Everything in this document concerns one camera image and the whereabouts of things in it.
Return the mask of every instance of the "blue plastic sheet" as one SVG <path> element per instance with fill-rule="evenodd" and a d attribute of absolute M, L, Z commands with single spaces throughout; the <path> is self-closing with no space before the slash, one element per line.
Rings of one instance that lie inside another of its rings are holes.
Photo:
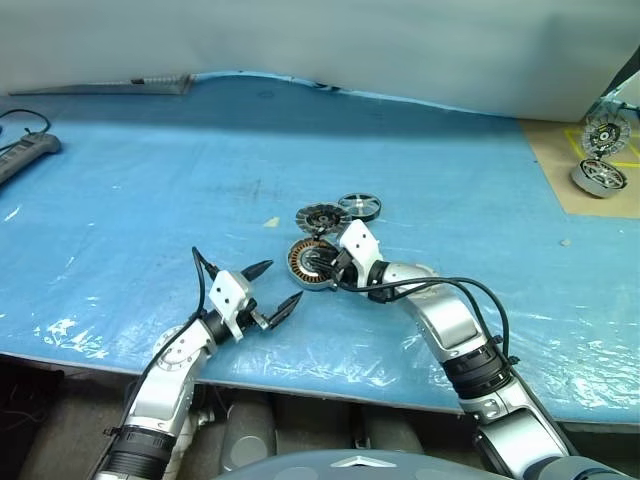
<path fill-rule="evenodd" d="M 268 313 L 298 288 L 296 210 L 365 191 L 384 203 L 371 229 L 386 259 L 496 291 L 519 371 L 554 415 L 638 421 L 638 222 L 566 215 L 514 120 L 251 77 L 180 97 L 0 100 L 16 106 L 49 115 L 64 151 L 0 189 L 0 351 L 141 371 L 195 308 L 192 245 L 229 269 L 273 258 L 255 282 Z M 2 123 L 0 143 L 37 128 Z M 346 292 L 305 293 L 203 378 L 457 409 L 413 320 Z"/>

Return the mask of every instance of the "floor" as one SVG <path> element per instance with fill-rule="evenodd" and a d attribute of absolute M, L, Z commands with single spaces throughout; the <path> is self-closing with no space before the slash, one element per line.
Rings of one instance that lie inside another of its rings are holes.
<path fill-rule="evenodd" d="M 107 438 L 105 427 L 120 418 L 124 392 L 132 377 L 67 370 L 58 398 L 38 431 L 19 480 L 82 479 L 98 458 Z M 242 392 L 222 390 L 214 410 L 219 420 L 201 428 L 185 456 L 179 480 L 215 478 L 220 471 L 227 402 Z M 298 450 L 351 448 L 361 441 L 357 420 L 371 407 L 331 400 L 270 395 L 275 412 L 278 453 Z M 400 415 L 417 434 L 428 455 L 481 468 L 470 446 L 472 424 L 464 417 L 379 408 L 383 415 Z M 585 433 L 585 425 L 568 425 L 569 435 L 585 456 L 596 458 L 638 476 L 640 435 L 635 427 L 626 433 Z M 588 428 L 598 430 L 597 426 Z"/>

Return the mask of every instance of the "metal gear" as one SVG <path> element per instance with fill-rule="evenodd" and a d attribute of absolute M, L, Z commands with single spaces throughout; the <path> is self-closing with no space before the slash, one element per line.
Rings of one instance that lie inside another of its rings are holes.
<path fill-rule="evenodd" d="M 309 261 L 311 258 L 322 258 L 331 262 L 338 255 L 338 250 L 328 242 L 315 238 L 298 240 L 289 249 L 287 266 L 289 273 L 304 288 L 322 290 L 331 284 L 331 277 L 318 271 Z"/>
<path fill-rule="evenodd" d="M 370 193 L 349 193 L 338 200 L 338 205 L 344 208 L 351 218 L 370 222 L 380 215 L 382 202 Z"/>
<path fill-rule="evenodd" d="M 296 224 L 313 237 L 341 233 L 351 216 L 335 203 L 316 203 L 301 208 L 296 213 Z"/>
<path fill-rule="evenodd" d="M 571 171 L 572 180 L 585 192 L 600 198 L 608 198 L 627 185 L 627 177 L 613 165 L 588 158 Z"/>
<path fill-rule="evenodd" d="M 627 119 L 608 113 L 587 122 L 582 148 L 590 157 L 602 158 L 622 150 L 630 138 L 631 125 Z"/>

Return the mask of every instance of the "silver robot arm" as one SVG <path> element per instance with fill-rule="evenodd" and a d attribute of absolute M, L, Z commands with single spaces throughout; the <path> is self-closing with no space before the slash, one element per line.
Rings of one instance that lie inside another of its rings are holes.
<path fill-rule="evenodd" d="M 378 241 L 360 220 L 344 231 L 340 246 L 334 273 L 340 277 L 349 266 L 354 289 L 437 276 L 428 267 L 385 262 Z M 418 285 L 396 286 L 395 293 Z M 363 295 L 375 299 L 372 293 Z M 477 420 L 474 441 L 496 473 L 523 479 L 527 470 L 571 454 L 563 433 L 497 347 L 500 339 L 488 336 L 449 286 L 435 285 L 400 301 L 442 365 L 460 406 Z"/>
<path fill-rule="evenodd" d="M 196 380 L 217 345 L 229 338 L 239 342 L 243 331 L 253 324 L 263 330 L 274 328 L 293 311 L 302 295 L 289 297 L 271 317 L 258 313 L 250 281 L 272 263 L 261 262 L 242 272 L 218 271 L 213 266 L 213 272 L 208 270 L 214 280 L 209 292 L 213 309 L 186 329 L 174 327 L 158 339 L 154 354 L 163 352 L 146 373 L 123 425 L 112 432 L 115 438 L 94 479 L 166 478 L 167 464 L 175 461 L 176 440 L 183 427 L 189 427 L 186 420 Z"/>

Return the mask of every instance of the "white backdrop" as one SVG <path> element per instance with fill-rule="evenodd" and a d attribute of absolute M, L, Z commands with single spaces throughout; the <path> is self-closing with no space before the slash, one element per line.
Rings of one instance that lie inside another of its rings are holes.
<path fill-rule="evenodd" d="M 0 0 L 0 92 L 216 70 L 577 120 L 640 0 Z"/>

